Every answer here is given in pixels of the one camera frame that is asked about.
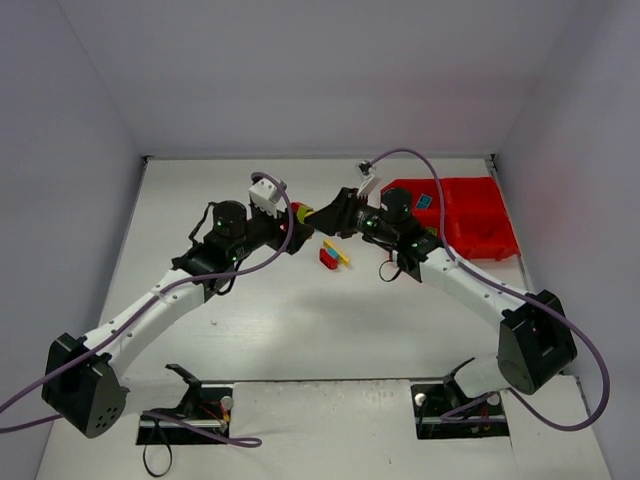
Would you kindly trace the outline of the green long lego brick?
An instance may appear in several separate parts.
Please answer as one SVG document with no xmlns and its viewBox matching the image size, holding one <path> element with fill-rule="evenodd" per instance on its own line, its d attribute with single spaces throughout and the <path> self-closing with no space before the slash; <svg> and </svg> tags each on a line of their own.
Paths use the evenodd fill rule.
<svg viewBox="0 0 640 480">
<path fill-rule="evenodd" d="M 301 224 L 306 223 L 306 218 L 315 213 L 315 210 L 307 205 L 300 205 L 296 211 L 296 217 Z"/>
</svg>

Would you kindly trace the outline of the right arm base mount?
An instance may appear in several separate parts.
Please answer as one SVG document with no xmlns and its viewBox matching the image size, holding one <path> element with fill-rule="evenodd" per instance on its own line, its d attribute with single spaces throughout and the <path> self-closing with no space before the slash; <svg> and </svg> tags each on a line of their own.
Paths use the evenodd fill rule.
<svg viewBox="0 0 640 480">
<path fill-rule="evenodd" d="M 453 384 L 410 385 L 418 440 L 507 438 L 510 430 L 499 394 L 471 400 Z"/>
</svg>

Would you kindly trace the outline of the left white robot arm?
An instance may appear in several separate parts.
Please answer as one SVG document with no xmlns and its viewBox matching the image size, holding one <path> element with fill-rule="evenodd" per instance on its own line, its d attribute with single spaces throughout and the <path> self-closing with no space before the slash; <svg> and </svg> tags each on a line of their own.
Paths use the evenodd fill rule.
<svg viewBox="0 0 640 480">
<path fill-rule="evenodd" d="M 85 437 L 104 434 L 133 409 L 125 373 L 165 330 L 214 296 L 229 292 L 239 267 L 268 246 L 294 254 L 313 230 L 294 202 L 269 214 L 256 204 L 212 202 L 204 217 L 212 227 L 171 261 L 156 285 L 105 325 L 80 337 L 59 336 L 49 348 L 42 399 Z"/>
</svg>

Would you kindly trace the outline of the blue oval lego brick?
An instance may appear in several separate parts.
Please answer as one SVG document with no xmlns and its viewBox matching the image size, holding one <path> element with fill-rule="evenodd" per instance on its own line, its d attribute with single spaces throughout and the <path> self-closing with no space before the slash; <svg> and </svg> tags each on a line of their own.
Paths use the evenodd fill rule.
<svg viewBox="0 0 640 480">
<path fill-rule="evenodd" d="M 417 210 L 426 210 L 432 203 L 432 197 L 426 194 L 421 194 L 418 201 L 416 202 L 415 208 Z"/>
</svg>

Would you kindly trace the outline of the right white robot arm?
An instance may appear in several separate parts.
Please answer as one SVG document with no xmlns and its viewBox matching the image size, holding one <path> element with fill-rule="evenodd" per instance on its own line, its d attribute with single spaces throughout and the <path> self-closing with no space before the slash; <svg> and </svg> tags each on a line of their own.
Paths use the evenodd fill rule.
<svg viewBox="0 0 640 480">
<path fill-rule="evenodd" d="M 506 285 L 458 256 L 414 217 L 411 201 L 407 190 L 392 188 L 373 207 L 356 190 L 342 188 L 303 221 L 328 236 L 361 235 L 386 250 L 401 272 L 447 293 L 489 325 L 498 337 L 496 352 L 449 375 L 464 397 L 508 388 L 534 394 L 577 356 L 570 329 L 557 318 L 559 299 Z"/>
</svg>

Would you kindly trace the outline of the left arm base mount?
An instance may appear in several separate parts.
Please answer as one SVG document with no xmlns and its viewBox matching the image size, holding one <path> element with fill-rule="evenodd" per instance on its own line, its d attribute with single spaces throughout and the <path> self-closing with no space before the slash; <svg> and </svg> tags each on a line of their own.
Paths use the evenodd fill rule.
<svg viewBox="0 0 640 480">
<path fill-rule="evenodd" d="M 197 429 L 229 437 L 231 410 L 234 405 L 231 383 L 211 383 L 198 379 L 179 364 L 166 364 L 165 369 L 179 376 L 186 391 L 179 402 L 168 407 L 154 408 L 163 415 L 177 418 Z M 214 445 L 222 441 L 211 439 L 166 420 L 141 415 L 136 444 L 139 446 Z"/>
</svg>

